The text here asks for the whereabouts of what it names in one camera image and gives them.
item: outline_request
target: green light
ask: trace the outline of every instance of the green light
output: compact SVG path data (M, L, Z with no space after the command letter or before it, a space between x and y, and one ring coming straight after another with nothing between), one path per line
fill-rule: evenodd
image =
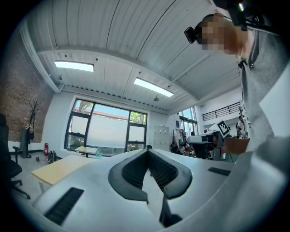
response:
M240 10L241 10L241 11L244 11L244 6L243 6L242 3L239 4L239 7L240 7Z

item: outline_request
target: fire extinguisher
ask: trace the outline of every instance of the fire extinguisher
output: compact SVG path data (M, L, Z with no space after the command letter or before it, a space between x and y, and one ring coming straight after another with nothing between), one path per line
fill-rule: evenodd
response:
M48 156L48 143L44 144L44 154Z

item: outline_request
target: wooden table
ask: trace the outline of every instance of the wooden table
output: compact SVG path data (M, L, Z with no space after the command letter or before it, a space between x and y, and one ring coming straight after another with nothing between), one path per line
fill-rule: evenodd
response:
M39 180L41 192L44 193L43 183L54 185L76 169L95 161L95 159L86 159L78 155L69 155L52 164L36 169L31 173Z
M92 148L92 147L78 147L75 149L77 152L86 154L86 157L88 157L88 155L96 155L98 148Z

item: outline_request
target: gray shirt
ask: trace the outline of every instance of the gray shirt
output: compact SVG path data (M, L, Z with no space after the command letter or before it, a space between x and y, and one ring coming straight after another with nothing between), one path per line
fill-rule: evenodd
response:
M255 31L254 36L250 57L243 61L241 72L243 100L251 122L247 151L254 150L267 138L274 136L259 103L279 79L289 61L288 51L279 36L260 31Z

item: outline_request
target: black railing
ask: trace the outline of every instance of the black railing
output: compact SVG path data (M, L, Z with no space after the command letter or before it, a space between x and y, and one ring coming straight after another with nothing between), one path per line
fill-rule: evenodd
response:
M224 108L218 109L216 111L212 111L206 114L203 114L203 121L211 120L213 118L222 117L228 114L232 114L238 112L240 109L241 103L237 102L235 104L226 106Z

